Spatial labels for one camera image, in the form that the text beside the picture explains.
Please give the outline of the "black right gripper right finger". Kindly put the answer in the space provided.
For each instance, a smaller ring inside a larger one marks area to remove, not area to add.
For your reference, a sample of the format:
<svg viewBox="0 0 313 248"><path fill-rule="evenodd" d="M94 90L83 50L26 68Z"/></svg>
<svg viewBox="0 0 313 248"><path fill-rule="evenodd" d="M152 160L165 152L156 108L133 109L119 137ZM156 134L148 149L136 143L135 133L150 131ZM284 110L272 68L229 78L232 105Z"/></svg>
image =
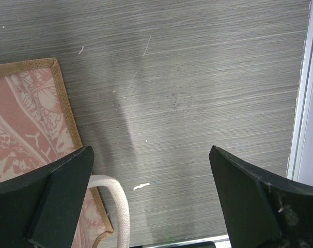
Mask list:
<svg viewBox="0 0 313 248"><path fill-rule="evenodd" d="M313 186L217 146L209 161L232 247L313 247Z"/></svg>

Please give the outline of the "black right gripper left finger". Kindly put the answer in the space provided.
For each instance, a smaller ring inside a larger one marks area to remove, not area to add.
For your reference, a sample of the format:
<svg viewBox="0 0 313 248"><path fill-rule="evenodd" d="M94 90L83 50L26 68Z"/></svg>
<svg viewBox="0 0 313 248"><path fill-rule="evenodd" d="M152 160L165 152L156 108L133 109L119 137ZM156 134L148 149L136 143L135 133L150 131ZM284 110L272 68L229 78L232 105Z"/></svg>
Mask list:
<svg viewBox="0 0 313 248"><path fill-rule="evenodd" d="M84 146L0 183L0 247L71 247L94 151Z"/></svg>

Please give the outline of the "brown canvas tote bag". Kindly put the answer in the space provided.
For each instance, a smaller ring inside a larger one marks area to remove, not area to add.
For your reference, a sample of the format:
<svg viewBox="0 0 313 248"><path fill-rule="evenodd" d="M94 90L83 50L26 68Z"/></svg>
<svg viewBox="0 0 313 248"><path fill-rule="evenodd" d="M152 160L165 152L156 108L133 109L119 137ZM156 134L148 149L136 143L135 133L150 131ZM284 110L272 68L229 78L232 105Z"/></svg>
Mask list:
<svg viewBox="0 0 313 248"><path fill-rule="evenodd" d="M54 58L0 64L0 183L84 147L59 63ZM129 205L120 183L93 175L71 247L96 247L113 232L97 187L110 191L118 215L117 246L130 245Z"/></svg>

